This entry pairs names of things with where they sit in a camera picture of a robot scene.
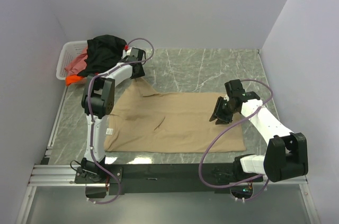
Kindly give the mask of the beige t-shirt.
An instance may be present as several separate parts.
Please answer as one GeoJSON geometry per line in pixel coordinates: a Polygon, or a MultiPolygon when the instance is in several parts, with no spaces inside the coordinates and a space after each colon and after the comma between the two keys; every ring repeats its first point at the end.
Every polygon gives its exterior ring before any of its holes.
{"type": "Polygon", "coordinates": [[[227,124],[209,119],[220,93],[159,93],[132,80],[109,115],[107,152],[203,153],[227,124]]]}

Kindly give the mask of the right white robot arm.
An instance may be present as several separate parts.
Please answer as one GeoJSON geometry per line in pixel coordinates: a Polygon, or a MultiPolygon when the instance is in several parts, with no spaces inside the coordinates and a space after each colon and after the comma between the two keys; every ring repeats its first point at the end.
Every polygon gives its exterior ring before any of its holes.
{"type": "Polygon", "coordinates": [[[266,101],[253,91],[243,88],[241,79],[225,83],[226,96],[217,99],[210,118],[215,124],[233,123],[233,116],[241,114],[265,140],[264,155],[238,156],[233,162],[233,177],[246,180],[251,174],[264,175],[272,182],[279,182],[308,174],[307,139],[285,127],[266,107],[266,101]]]}

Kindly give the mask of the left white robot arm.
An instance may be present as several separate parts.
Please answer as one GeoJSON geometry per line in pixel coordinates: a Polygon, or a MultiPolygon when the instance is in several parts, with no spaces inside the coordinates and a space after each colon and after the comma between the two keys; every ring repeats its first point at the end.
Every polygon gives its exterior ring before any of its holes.
{"type": "Polygon", "coordinates": [[[90,74],[82,97],[87,119],[87,145],[77,177],[98,183],[110,176],[106,173],[104,141],[108,115],[114,107],[115,87],[126,79],[145,75],[142,63],[146,52],[128,48],[118,63],[103,73],[90,74]]]}

